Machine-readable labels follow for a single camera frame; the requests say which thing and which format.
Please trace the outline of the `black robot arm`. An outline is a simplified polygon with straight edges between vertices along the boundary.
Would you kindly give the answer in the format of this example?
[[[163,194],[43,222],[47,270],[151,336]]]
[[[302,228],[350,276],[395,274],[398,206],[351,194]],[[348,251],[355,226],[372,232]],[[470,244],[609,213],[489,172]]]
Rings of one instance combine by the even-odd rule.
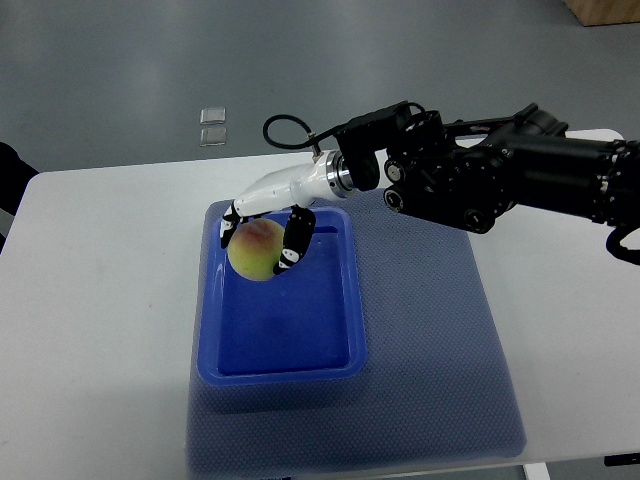
[[[639,144],[569,138],[536,104],[509,117],[445,124],[401,102],[336,127],[353,186],[393,211],[477,234],[516,205],[612,227],[607,251],[639,262],[623,240],[639,228]]]

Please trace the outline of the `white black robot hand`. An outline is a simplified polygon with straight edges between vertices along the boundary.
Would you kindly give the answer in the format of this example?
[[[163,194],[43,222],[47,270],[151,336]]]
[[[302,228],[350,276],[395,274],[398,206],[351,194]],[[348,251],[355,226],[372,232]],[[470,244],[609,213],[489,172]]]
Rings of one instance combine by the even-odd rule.
[[[309,207],[318,199],[332,201],[349,196],[349,187],[339,178],[338,164],[335,153],[322,154],[313,164],[271,172],[254,182],[223,214],[220,247],[227,250],[232,235],[242,224],[271,219],[285,230],[274,276],[290,270],[311,244],[316,216]]]

